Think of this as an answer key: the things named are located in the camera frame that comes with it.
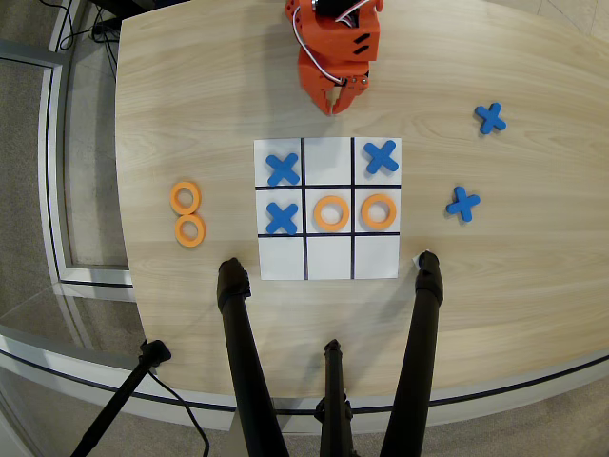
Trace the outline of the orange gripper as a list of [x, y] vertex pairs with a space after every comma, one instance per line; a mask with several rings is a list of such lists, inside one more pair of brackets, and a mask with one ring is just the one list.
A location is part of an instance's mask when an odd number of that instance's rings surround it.
[[[300, 17], [300, 83], [328, 116], [348, 109], [369, 87], [370, 63], [377, 59], [380, 22], [376, 17]], [[328, 95], [340, 91], [333, 104]]]

